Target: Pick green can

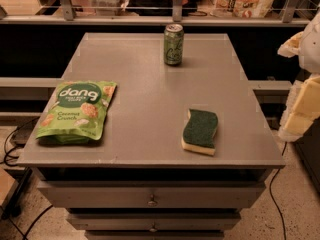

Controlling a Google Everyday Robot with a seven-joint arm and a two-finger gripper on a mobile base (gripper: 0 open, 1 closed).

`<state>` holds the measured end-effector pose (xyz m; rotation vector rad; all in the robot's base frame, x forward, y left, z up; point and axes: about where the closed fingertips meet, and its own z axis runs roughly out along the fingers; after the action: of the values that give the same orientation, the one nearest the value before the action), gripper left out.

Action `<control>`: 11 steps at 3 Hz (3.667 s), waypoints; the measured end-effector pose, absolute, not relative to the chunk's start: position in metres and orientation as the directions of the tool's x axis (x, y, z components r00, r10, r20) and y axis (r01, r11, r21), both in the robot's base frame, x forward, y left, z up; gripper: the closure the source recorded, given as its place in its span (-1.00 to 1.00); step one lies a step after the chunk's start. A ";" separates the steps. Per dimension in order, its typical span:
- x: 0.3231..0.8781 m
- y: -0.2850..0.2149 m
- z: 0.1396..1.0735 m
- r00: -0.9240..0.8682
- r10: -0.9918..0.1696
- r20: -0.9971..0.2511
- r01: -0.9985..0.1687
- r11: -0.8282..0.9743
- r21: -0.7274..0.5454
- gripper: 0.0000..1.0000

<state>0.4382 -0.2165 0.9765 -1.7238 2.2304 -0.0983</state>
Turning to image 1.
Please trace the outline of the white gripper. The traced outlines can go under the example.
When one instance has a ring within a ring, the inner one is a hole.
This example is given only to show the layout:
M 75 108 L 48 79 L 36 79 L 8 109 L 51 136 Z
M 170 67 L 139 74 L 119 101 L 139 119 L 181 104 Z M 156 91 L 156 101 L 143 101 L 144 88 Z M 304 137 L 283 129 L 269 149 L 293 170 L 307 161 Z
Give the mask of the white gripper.
M 298 32 L 278 49 L 277 53 L 291 58 L 299 54 L 303 32 Z M 320 117 L 320 75 L 312 74 L 307 80 L 296 80 L 292 85 L 281 120 L 278 136 L 286 142 L 295 142 Z

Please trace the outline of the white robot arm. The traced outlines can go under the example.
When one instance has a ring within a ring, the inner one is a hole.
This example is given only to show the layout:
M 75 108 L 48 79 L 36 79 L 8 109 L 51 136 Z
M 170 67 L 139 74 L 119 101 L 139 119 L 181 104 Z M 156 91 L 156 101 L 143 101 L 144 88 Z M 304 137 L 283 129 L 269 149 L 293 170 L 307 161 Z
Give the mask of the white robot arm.
M 320 117 L 320 13 L 303 31 L 283 43 L 278 54 L 298 56 L 299 66 L 310 73 L 306 80 L 296 80 L 292 85 L 280 120 L 278 136 L 294 142 Z

